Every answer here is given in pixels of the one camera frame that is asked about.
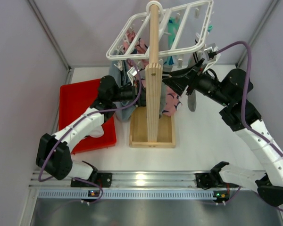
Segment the grey sock black stripes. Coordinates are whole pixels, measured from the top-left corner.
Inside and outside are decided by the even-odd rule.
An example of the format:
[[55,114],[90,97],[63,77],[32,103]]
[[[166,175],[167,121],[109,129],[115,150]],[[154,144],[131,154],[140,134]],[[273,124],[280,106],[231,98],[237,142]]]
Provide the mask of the grey sock black stripes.
[[[199,58],[198,58],[197,52],[194,52],[189,58],[188,67],[194,66],[198,61],[199,61]],[[196,100],[195,90],[188,96],[187,104],[191,112],[196,111],[197,100]]]

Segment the white clip sock hanger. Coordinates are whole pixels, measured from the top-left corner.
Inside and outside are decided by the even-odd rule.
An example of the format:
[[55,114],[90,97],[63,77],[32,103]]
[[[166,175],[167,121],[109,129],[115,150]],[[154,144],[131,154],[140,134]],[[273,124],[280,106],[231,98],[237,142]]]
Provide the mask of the white clip sock hanger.
[[[204,16],[200,36],[198,42],[186,48],[178,48],[178,43],[181,39],[181,35],[185,28],[188,16],[192,8],[199,9],[203,5],[207,6],[206,13]],[[214,2],[212,0],[199,0],[191,2],[188,4],[183,4],[180,6],[172,8],[163,8],[161,3],[156,0],[149,1],[146,5],[146,11],[144,13],[138,13],[131,16],[124,27],[122,28],[119,35],[114,40],[113,44],[110,46],[106,52],[106,58],[110,61],[123,61],[127,58],[132,58],[133,60],[144,60],[150,59],[152,57],[157,57],[158,59],[162,57],[169,56],[181,56],[188,53],[198,52],[205,47],[206,39],[208,36],[208,28],[210,25],[211,15],[213,13]],[[174,42],[171,45],[171,48],[164,51],[158,50],[159,41],[163,34],[165,34],[165,28],[170,19],[172,13],[177,11],[184,11],[183,16],[181,17],[181,22],[179,24],[178,31],[175,32]],[[129,42],[127,32],[131,29],[132,24],[135,19],[143,18],[142,24],[139,30],[135,33],[135,37],[132,42]],[[132,54],[135,44],[143,34],[146,26],[149,26],[149,46],[145,53],[143,54]]]

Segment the white sock black stripes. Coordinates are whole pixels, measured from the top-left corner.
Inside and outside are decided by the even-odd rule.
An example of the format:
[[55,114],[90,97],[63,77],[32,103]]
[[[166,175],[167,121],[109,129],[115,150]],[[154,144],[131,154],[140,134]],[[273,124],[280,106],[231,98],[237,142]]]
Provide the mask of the white sock black stripes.
[[103,135],[104,135],[104,130],[103,130],[102,126],[97,126],[89,134],[87,134],[83,139],[86,139],[88,137],[100,138]]

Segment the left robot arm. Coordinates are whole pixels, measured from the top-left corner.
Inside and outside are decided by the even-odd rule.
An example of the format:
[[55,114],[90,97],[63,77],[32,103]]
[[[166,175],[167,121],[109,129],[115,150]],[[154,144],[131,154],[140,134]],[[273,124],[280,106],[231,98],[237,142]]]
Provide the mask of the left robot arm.
[[49,178],[71,178],[87,184],[95,182],[97,169],[84,161],[73,161],[72,150],[93,130],[102,126],[114,113],[138,103],[142,93],[142,80],[136,78],[133,85],[119,87],[112,76],[100,79],[98,94],[93,103],[72,123],[50,135],[44,134],[39,142],[36,165],[41,168],[40,182],[44,172]]

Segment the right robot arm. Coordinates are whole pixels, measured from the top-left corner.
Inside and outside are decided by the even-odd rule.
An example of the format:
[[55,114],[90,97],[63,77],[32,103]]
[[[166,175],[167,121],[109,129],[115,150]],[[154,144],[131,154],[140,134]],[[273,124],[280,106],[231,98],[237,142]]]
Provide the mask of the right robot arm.
[[283,151],[269,134],[261,114],[246,98],[253,89],[246,72],[232,69],[222,81],[209,74],[203,61],[196,65],[164,73],[163,83],[178,95],[198,91],[223,106],[220,115],[225,124],[240,137],[257,157],[264,172],[236,167],[222,161],[209,173],[199,175],[197,185],[203,189],[234,184],[256,192],[267,204],[283,204]]

